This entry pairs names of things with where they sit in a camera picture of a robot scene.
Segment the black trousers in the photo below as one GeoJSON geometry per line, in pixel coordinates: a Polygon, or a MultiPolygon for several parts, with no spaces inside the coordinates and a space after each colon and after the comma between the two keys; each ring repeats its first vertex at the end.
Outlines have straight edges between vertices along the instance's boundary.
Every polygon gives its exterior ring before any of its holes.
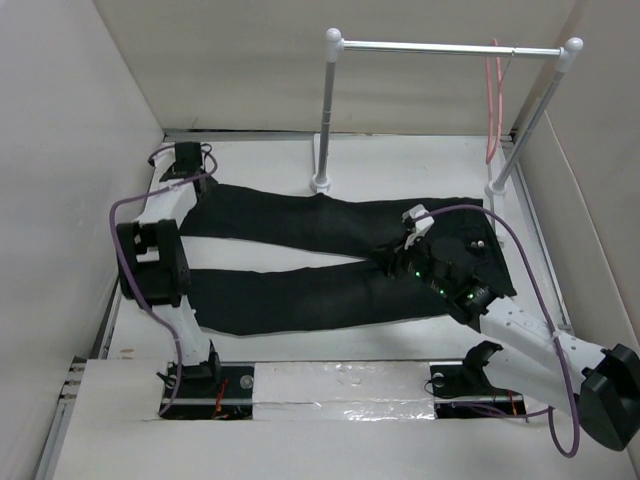
{"type": "Polygon", "coordinates": [[[218,184],[179,233],[200,326],[234,336],[313,332],[441,316],[420,281],[386,276],[376,253],[404,235],[417,200],[349,202],[218,184]]]}

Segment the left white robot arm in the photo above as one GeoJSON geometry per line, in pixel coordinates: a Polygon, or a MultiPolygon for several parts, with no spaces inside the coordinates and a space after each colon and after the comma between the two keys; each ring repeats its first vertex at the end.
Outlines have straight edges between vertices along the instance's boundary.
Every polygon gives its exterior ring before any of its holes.
{"type": "Polygon", "coordinates": [[[219,355],[196,320],[188,300],[190,268],[180,227],[209,194],[217,161],[212,149],[197,142],[163,146],[149,158],[173,158],[157,178],[156,188],[116,201],[109,227],[123,295],[137,303],[173,340],[176,361],[158,374],[172,398],[212,396],[223,386],[219,355]]]}

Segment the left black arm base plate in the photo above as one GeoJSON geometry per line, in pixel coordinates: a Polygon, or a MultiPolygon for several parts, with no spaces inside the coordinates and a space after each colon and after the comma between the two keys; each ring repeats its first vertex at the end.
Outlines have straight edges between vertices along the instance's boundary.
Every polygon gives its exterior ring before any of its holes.
{"type": "Polygon", "coordinates": [[[174,379],[163,380],[160,417],[166,420],[234,421],[253,418],[255,365],[223,363],[220,380],[183,380],[174,400],[174,379]]]}

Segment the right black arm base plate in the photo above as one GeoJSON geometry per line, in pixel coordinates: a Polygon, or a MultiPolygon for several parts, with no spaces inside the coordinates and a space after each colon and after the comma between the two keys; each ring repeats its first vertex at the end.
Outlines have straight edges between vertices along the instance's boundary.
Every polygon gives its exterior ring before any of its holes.
{"type": "Polygon", "coordinates": [[[424,384],[434,400],[437,419],[492,418],[526,414],[519,393],[486,385],[475,385],[463,373],[461,363],[432,364],[431,378],[424,384]]]}

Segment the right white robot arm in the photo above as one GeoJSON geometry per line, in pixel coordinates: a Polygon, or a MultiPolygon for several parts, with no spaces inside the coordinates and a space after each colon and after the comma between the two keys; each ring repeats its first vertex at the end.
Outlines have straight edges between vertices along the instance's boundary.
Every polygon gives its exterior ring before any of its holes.
{"type": "Polygon", "coordinates": [[[411,276],[434,291],[458,323],[486,340],[464,359],[462,381],[473,393],[515,390],[577,419],[597,443],[624,450],[639,431],[639,357],[551,329],[480,274],[462,242],[402,241],[381,253],[390,277],[411,276]]]}

